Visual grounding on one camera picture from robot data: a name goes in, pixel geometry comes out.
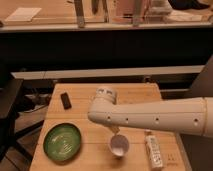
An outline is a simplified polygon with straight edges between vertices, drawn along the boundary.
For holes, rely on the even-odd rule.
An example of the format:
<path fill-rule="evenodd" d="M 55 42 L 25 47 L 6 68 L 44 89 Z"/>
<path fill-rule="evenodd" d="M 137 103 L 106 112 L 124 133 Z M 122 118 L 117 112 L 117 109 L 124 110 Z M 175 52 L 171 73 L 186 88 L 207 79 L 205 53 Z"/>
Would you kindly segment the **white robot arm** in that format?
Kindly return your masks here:
<path fill-rule="evenodd" d="M 170 131 L 213 138 L 213 98 L 117 104 L 117 92 L 99 87 L 88 119 L 104 126 Z"/>

